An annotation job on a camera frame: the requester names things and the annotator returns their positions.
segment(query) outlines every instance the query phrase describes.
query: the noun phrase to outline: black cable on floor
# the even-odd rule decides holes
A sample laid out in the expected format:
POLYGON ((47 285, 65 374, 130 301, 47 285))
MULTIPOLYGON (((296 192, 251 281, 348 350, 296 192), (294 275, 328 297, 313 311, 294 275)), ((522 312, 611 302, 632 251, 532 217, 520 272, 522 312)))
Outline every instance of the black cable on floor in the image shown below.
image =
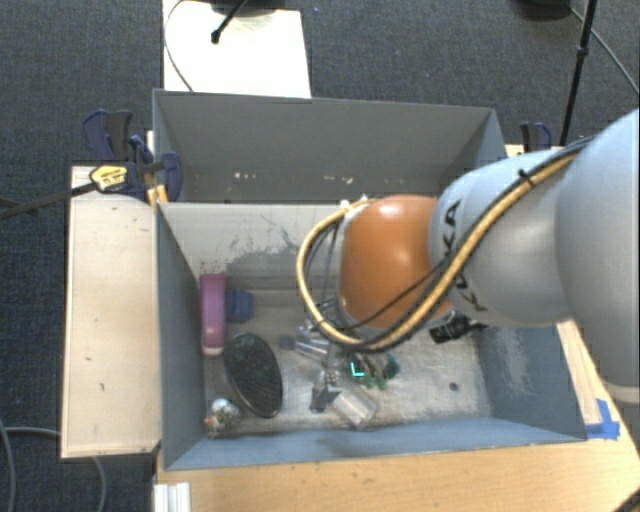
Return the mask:
MULTIPOLYGON (((0 437, 2 438, 2 444, 5 449, 7 464, 9 466, 9 506, 7 507, 7 512, 14 512, 16 506, 16 466, 15 461, 13 459, 13 450, 11 449, 11 441, 9 440, 9 434, 30 434, 30 435, 38 435, 53 439, 58 439, 60 437, 60 432, 56 432, 55 430, 50 430, 48 428, 38 428, 38 427, 8 427, 4 426, 2 420, 0 419, 0 437)), ((96 465, 98 470, 98 474, 100 475, 100 484, 101 484, 101 493, 100 493, 100 504, 96 509, 97 512, 103 512, 105 503, 107 502, 107 475, 104 472, 104 467, 102 463, 97 457, 91 457, 93 459, 93 463, 96 465)))
MULTIPOLYGON (((573 7, 570 7, 570 9, 571 9, 571 13, 578 20, 580 20, 580 22, 584 22, 584 18, 582 17, 582 15, 580 15, 578 13, 578 11, 576 11, 573 7)), ((611 57, 611 60, 613 60, 613 63, 618 67, 618 69, 620 70, 622 75, 627 79, 627 82, 629 82, 629 85, 631 85, 631 88, 635 91, 635 93, 638 96, 640 96, 640 91, 638 90, 638 86, 633 81, 633 78, 631 78, 631 74, 627 71, 627 69, 624 67, 622 62, 620 62, 620 59, 618 59, 616 54, 613 53, 613 50, 609 47, 609 45, 607 43, 605 43, 604 39, 602 39, 602 36, 598 32, 596 32, 595 30, 591 29, 591 33, 593 34, 593 37, 596 38, 596 41, 598 41, 600 43, 600 45, 602 46, 604 51, 607 52, 609 57, 611 57)))

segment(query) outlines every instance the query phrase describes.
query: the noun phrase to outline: clear plastic object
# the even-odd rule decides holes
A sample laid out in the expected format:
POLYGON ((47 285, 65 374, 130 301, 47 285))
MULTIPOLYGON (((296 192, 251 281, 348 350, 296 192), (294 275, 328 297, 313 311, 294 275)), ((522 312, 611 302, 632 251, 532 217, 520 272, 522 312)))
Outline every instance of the clear plastic object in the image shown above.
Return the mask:
POLYGON ((358 430, 365 429, 378 411, 378 405, 360 389, 359 386, 349 385, 348 381, 340 387, 342 392, 333 400, 333 407, 344 419, 358 430))
POLYGON ((314 361, 322 362, 327 358, 329 353, 329 342, 326 340, 305 338, 302 335, 298 335, 295 339, 291 336, 283 335, 280 337, 280 348, 293 350, 314 361))

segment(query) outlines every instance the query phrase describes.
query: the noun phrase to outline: blue tape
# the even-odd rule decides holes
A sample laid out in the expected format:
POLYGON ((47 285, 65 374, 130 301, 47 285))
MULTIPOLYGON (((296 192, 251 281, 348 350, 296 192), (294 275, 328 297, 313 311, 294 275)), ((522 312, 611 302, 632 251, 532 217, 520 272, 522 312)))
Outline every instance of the blue tape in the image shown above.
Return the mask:
POLYGON ((620 437, 620 422, 611 419, 609 405, 605 400, 596 398, 600 410, 601 423, 585 425, 589 439, 618 439, 620 437))
POLYGON ((227 322, 246 322, 253 316, 253 294, 240 288, 228 288, 225 291, 225 309, 227 322))

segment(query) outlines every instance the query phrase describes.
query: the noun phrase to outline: white paper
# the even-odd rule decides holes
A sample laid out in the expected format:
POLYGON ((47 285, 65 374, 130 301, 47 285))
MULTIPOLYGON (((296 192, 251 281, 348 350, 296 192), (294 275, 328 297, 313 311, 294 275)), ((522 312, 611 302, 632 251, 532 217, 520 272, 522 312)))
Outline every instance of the white paper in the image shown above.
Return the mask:
POLYGON ((182 1, 171 12, 173 5, 168 0, 164 6, 165 89, 187 91, 182 74, 195 92, 311 96, 298 11, 247 11, 233 18, 213 44, 211 32, 223 14, 204 2, 182 1))

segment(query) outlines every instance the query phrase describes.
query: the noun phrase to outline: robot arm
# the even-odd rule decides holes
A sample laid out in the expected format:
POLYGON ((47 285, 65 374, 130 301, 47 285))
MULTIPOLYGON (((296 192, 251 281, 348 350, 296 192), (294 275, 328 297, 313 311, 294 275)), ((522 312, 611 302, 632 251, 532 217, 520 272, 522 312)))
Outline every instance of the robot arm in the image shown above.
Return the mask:
POLYGON ((384 351, 453 310, 496 326, 574 318, 611 394, 638 409, 638 111, 594 140, 465 174, 437 202, 367 204, 345 230, 339 325, 314 305, 304 268, 319 234, 352 209, 317 226, 298 255, 324 337, 384 351))

